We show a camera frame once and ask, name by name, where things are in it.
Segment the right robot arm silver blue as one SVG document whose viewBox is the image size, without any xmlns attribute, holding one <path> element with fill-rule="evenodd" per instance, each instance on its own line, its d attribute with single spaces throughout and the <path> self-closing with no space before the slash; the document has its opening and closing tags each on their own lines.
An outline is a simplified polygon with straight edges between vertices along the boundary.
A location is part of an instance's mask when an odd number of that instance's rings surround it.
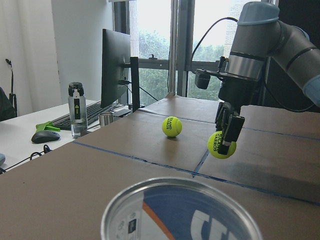
<svg viewBox="0 0 320 240">
<path fill-rule="evenodd" d="M 272 57 L 316 106 L 320 104 L 320 50 L 300 28 L 279 20 L 280 9 L 267 1 L 246 3 L 222 74 L 216 115 L 221 132 L 217 151 L 227 155 L 244 124 L 242 106 L 251 104 L 266 58 Z"/>
</svg>

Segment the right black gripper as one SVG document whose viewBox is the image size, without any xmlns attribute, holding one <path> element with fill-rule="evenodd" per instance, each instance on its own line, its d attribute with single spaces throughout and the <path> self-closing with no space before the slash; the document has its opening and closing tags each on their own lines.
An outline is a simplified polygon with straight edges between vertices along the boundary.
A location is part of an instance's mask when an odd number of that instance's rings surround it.
<svg viewBox="0 0 320 240">
<path fill-rule="evenodd" d="M 234 76 L 221 77 L 218 98 L 219 102 L 215 117 L 215 128 L 222 131 L 218 153 L 227 155 L 232 142 L 236 142 L 243 128 L 245 118 L 233 114 L 233 107 L 241 108 L 252 103 L 257 90 L 258 81 Z"/>
</svg>

